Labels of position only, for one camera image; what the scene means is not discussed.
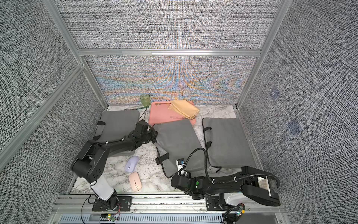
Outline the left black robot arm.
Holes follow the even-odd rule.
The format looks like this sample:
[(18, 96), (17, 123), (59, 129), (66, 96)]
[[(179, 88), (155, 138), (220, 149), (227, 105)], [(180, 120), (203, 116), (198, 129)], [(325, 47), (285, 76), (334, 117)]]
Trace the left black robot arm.
[(114, 211), (119, 207), (117, 192), (103, 176), (107, 159), (117, 153), (134, 151), (140, 146), (155, 141), (157, 131), (145, 120), (136, 123), (135, 129), (122, 138), (111, 141), (89, 140), (71, 164), (71, 170), (85, 179), (102, 208)]

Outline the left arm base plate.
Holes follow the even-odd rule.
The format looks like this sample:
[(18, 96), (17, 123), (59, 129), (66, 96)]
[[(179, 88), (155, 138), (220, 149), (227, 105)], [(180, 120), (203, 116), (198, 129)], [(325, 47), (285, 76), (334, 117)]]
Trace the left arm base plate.
[(105, 202), (96, 198), (93, 203), (92, 211), (130, 211), (132, 200), (133, 197), (131, 196), (117, 196), (117, 200), (112, 205), (113, 208), (110, 208), (110, 202)]

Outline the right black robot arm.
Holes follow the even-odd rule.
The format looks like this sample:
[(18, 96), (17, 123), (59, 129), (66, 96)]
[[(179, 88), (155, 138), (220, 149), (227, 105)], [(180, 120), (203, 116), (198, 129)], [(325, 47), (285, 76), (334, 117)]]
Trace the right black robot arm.
[(202, 200), (205, 196), (241, 192), (245, 197), (265, 206), (281, 205), (278, 188), (279, 179), (272, 173), (244, 166), (233, 175), (210, 178), (191, 177), (176, 173), (171, 186), (191, 196), (193, 200)]

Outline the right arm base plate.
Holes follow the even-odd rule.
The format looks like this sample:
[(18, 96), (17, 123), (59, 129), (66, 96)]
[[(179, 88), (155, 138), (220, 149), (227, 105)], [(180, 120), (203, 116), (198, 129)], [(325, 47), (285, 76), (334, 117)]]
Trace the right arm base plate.
[(206, 201), (206, 208), (207, 211), (223, 211), (222, 207), (219, 205), (220, 202), (220, 196), (214, 195), (214, 196), (205, 196)]

